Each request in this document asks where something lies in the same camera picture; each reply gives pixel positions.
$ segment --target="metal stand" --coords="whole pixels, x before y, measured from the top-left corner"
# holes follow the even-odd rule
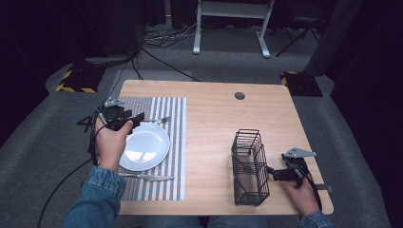
[[[261,31],[257,31],[258,41],[261,52],[264,58],[270,57],[269,49],[264,41],[264,33],[266,32],[267,23],[269,22],[272,12],[274,0],[268,5],[264,4],[242,4],[242,3],[227,3],[227,2],[208,2],[199,0],[197,27],[195,35],[195,43],[193,53],[200,54],[201,39],[202,39],[202,15],[206,16],[227,16],[227,17],[242,17],[242,18],[257,18],[263,19]]]

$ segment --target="fork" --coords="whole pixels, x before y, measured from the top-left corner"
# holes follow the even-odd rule
[[[144,122],[155,122],[155,123],[158,123],[158,124],[165,124],[166,122],[168,122],[168,121],[170,121],[171,120],[171,117],[170,116],[167,116],[167,117],[163,117],[163,118],[160,118],[160,119],[157,119],[157,120],[144,120]]]
[[[170,176],[155,176],[155,175],[133,174],[133,173],[119,173],[119,175],[122,177],[139,178],[139,179],[143,179],[145,181],[168,181],[168,180],[172,180],[175,178],[175,177],[170,177]]]

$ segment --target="black wire basket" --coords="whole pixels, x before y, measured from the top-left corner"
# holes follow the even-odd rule
[[[261,205],[270,196],[266,156],[258,130],[240,129],[232,144],[236,205]]]

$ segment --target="denim sleeve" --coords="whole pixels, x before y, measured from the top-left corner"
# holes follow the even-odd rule
[[[124,191],[125,179],[109,169],[93,166],[63,227],[113,227]]]
[[[322,212],[315,212],[304,217],[299,225],[300,228],[333,228],[332,222]]]

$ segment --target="person's left hand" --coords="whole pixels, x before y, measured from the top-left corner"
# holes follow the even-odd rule
[[[100,154],[99,166],[119,172],[119,160],[125,151],[126,136],[133,127],[133,122],[128,121],[119,131],[113,131],[104,127],[101,119],[97,118],[95,124],[96,142]]]
[[[308,179],[304,178],[302,185],[298,189],[291,186],[287,181],[282,181],[281,185],[287,192],[288,196],[290,196],[291,202],[303,216],[308,216],[319,211],[314,190],[308,182]]]

